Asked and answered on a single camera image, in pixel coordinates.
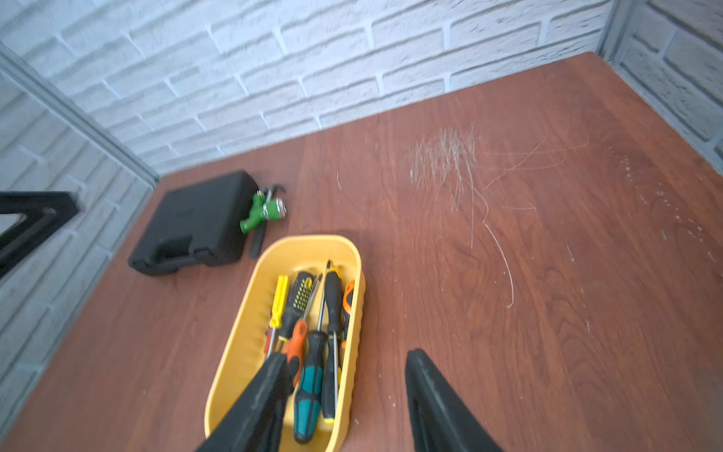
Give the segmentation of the dark red handle screwdriver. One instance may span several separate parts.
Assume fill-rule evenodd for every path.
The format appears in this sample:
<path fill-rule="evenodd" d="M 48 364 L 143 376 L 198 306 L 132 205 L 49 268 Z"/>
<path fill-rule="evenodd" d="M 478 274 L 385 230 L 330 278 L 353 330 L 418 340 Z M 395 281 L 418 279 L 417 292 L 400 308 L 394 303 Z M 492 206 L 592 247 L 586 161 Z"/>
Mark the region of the dark red handle screwdriver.
<path fill-rule="evenodd" d="M 267 357 L 267 355 L 269 353 L 272 333 L 273 333 L 273 329 L 271 327 L 267 327 L 267 329 L 265 330 L 265 346 L 264 346 L 264 350 L 263 350 L 263 354 L 265 357 Z"/>

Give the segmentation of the orange black stubby screwdriver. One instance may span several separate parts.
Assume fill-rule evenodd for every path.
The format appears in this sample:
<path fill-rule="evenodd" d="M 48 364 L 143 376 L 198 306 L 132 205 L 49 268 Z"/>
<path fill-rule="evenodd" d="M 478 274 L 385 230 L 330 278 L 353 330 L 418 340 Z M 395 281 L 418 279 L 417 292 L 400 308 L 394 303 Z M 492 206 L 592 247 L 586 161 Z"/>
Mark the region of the orange black stubby screwdriver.
<path fill-rule="evenodd" d="M 343 303 L 342 303 L 342 324 L 344 327 L 343 341 L 341 348 L 346 349 L 346 343 L 348 342 L 348 329 L 350 325 L 350 316 L 352 313 L 353 295 L 355 289 L 355 282 L 351 282 L 346 286 Z"/>

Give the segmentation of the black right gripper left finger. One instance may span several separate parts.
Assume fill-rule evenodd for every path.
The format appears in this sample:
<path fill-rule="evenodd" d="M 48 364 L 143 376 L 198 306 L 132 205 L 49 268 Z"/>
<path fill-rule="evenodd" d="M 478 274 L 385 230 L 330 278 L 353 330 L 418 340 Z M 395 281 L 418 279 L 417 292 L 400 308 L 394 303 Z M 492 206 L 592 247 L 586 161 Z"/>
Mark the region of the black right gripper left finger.
<path fill-rule="evenodd" d="M 235 401 L 200 451 L 278 451 L 292 395 L 287 358 L 273 353 Z"/>

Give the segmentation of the yellow black phillips screwdriver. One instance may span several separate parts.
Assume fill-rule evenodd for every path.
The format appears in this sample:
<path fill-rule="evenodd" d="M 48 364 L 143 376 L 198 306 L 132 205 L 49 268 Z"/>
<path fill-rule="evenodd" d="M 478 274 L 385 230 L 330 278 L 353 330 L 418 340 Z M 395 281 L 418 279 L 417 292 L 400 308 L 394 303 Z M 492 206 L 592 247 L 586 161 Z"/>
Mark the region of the yellow black phillips screwdriver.
<path fill-rule="evenodd" d="M 329 337 L 327 345 L 327 361 L 321 391 L 321 412 L 324 421 L 333 425 L 337 411 L 340 379 L 339 342 L 336 334 Z"/>

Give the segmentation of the black yellow-dotted screwdriver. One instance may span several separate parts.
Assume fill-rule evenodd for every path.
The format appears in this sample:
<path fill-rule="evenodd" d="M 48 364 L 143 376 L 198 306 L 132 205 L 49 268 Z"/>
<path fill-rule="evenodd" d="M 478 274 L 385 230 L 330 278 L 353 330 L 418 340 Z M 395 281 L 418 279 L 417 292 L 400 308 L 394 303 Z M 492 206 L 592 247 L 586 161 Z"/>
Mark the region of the black yellow-dotted screwdriver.
<path fill-rule="evenodd" d="M 299 271 L 287 297 L 286 307 L 282 315 L 282 327 L 278 337 L 288 342 L 299 320 L 304 318 L 316 288 L 316 276 L 308 271 Z"/>

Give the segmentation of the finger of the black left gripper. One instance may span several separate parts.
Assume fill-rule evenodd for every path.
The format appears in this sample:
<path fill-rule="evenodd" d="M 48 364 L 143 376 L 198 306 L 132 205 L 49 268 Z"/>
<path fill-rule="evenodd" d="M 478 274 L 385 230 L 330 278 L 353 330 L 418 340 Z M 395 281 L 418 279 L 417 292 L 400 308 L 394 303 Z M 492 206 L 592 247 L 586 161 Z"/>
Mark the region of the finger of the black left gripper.
<path fill-rule="evenodd" d="M 19 218 L 1 233 L 1 277 L 79 213 L 71 192 L 2 191 L 1 215 Z"/>

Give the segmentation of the green black large screwdriver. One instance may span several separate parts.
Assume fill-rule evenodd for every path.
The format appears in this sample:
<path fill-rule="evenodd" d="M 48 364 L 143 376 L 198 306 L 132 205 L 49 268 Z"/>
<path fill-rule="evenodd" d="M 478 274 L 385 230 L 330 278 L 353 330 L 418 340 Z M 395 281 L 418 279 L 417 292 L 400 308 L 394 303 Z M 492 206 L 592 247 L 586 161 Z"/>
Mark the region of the green black large screwdriver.
<path fill-rule="evenodd" d="M 317 329 L 310 331 L 307 336 L 309 348 L 294 402 L 294 438 L 300 444 L 307 444 L 312 440 L 322 408 L 323 359 L 328 341 L 328 335 L 323 330 L 322 324 L 325 310 L 329 311 L 327 318 L 331 321 L 333 316 L 331 312 L 338 292 L 337 275 L 331 268 L 331 261 L 329 261 L 324 277 L 322 303 L 317 316 Z"/>

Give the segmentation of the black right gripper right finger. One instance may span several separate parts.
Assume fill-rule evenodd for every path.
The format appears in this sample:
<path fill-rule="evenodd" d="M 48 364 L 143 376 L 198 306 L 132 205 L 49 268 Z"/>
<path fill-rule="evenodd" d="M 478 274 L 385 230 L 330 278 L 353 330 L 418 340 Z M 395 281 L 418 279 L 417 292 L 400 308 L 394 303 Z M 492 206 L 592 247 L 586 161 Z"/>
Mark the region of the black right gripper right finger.
<path fill-rule="evenodd" d="M 429 356 L 408 353 L 405 382 L 417 451 L 500 451 Z"/>

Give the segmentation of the yellow transparent handle screwdriver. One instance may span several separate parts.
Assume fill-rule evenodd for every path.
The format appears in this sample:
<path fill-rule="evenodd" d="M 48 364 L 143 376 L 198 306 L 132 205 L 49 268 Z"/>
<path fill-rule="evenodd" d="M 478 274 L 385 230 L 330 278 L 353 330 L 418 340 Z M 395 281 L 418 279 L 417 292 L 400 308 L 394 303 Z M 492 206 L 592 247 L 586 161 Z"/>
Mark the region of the yellow transparent handle screwdriver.
<path fill-rule="evenodd" d="M 271 317 L 269 320 L 269 328 L 271 329 L 271 335 L 268 341 L 267 353 L 265 357 L 268 358 L 275 348 L 276 334 L 278 329 L 282 327 L 282 316 L 286 307 L 286 301 L 289 290 L 289 278 L 287 275 L 280 275 L 277 281 L 277 286 L 274 294 L 274 301 L 271 309 Z"/>

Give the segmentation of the black yellow-capped screwdriver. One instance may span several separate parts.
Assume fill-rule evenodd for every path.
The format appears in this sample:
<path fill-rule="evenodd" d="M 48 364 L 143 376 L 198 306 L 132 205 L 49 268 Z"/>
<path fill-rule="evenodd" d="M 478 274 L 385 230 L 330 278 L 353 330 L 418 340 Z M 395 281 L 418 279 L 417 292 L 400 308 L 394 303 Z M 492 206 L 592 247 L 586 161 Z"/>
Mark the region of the black yellow-capped screwdriver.
<path fill-rule="evenodd" d="M 336 334 L 340 346 L 340 336 L 343 329 L 341 320 L 343 300 L 342 279 L 338 269 L 331 267 L 326 275 L 324 286 L 324 302 L 328 312 L 327 333 L 329 337 Z"/>

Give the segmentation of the small orange screwdriver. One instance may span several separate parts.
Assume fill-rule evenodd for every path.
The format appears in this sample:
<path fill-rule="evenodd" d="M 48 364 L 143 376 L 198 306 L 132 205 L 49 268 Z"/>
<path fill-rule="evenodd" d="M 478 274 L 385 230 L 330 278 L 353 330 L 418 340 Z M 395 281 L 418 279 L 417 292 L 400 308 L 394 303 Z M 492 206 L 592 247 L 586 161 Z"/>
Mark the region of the small orange screwdriver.
<path fill-rule="evenodd" d="M 304 318 L 302 320 L 299 320 L 295 325 L 292 338 L 288 342 L 283 342 L 284 354 L 287 357 L 289 373 L 294 387 L 296 387 L 299 383 L 301 375 L 301 369 L 303 365 L 303 347 L 308 333 L 307 318 L 313 305 L 314 298 L 316 297 L 316 291 L 318 290 L 319 283 L 320 275 L 316 276 L 316 288 L 314 289 L 312 299 L 307 308 L 307 313 L 304 315 Z"/>

